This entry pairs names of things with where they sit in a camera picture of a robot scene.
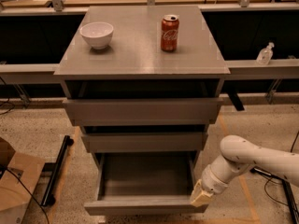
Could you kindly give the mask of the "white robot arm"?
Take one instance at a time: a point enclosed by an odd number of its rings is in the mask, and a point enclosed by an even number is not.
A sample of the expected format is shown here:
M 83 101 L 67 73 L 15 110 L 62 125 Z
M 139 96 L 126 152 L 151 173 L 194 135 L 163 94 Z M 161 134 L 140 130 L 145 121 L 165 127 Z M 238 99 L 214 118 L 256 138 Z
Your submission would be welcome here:
M 220 149 L 221 154 L 204 169 L 193 187 L 190 203 L 194 207 L 209 204 L 235 177 L 255 166 L 299 186 L 299 155 L 296 153 L 259 147 L 237 135 L 225 136 Z

